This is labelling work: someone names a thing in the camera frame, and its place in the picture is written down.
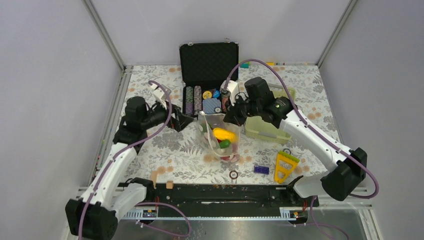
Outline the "green plastic basket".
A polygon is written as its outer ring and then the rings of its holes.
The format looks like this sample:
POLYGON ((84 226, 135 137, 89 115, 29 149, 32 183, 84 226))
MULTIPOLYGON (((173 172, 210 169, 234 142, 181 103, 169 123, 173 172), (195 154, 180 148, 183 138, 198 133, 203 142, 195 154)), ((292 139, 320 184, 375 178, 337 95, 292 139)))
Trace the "green plastic basket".
MULTIPOLYGON (((276 98, 288 97, 286 91, 281 85, 268 84, 269 89, 276 98)), ((287 88, 293 100, 296 98, 296 90, 292 87, 287 88)), ((286 144, 292 136, 282 129, 276 128, 271 123, 262 120, 260 116, 248 117, 245 122, 245 135, 250 138, 260 139, 267 142, 286 144)))

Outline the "yellow toy corn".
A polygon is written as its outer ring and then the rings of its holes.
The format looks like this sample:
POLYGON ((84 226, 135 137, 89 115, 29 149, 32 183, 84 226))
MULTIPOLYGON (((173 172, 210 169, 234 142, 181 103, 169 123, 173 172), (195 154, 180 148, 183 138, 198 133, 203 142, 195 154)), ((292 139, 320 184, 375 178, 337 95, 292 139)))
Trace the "yellow toy corn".
POLYGON ((224 128, 216 127, 212 130, 212 133, 217 140, 230 140, 231 143, 237 140, 237 136, 234 132, 224 128))

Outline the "clear dotted zip top bag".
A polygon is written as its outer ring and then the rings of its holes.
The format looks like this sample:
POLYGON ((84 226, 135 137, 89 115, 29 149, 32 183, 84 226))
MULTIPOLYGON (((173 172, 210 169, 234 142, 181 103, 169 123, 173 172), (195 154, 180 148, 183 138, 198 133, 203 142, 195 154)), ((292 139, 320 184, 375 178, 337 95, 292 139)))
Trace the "clear dotted zip top bag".
POLYGON ((224 121, 225 114, 200 111, 196 122, 196 139, 209 154, 227 163, 240 160, 240 127, 224 121))

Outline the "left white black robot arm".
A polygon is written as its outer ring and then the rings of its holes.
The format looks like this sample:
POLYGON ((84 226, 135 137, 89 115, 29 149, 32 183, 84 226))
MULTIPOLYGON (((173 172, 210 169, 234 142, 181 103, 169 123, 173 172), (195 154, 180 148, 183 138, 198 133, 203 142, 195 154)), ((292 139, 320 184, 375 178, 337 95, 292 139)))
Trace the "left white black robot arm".
POLYGON ((79 240, 110 240, 119 221, 136 205, 158 206, 152 180, 136 177, 124 191, 113 197, 120 177, 137 157, 143 144, 168 127, 182 131, 194 118, 183 114, 171 101, 171 90, 150 80, 155 98, 148 105, 141 96, 126 102, 110 152, 104 165, 79 199, 70 199, 65 206, 69 231, 79 240))

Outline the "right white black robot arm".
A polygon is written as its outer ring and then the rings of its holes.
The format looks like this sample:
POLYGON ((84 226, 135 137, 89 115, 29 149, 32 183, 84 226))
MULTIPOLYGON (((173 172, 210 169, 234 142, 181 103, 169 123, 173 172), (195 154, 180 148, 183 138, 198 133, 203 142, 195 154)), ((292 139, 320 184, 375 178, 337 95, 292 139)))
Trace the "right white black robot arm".
POLYGON ((248 117, 261 117, 300 141, 326 168, 326 172, 294 179, 286 193, 287 201, 299 206, 308 197, 321 194, 337 201, 350 196, 366 177, 367 153, 360 147, 353 150, 319 129, 288 97, 275 97, 263 78, 252 78, 244 86, 246 94, 239 91, 235 81, 221 85, 221 95, 228 98, 224 121, 241 126, 248 117))

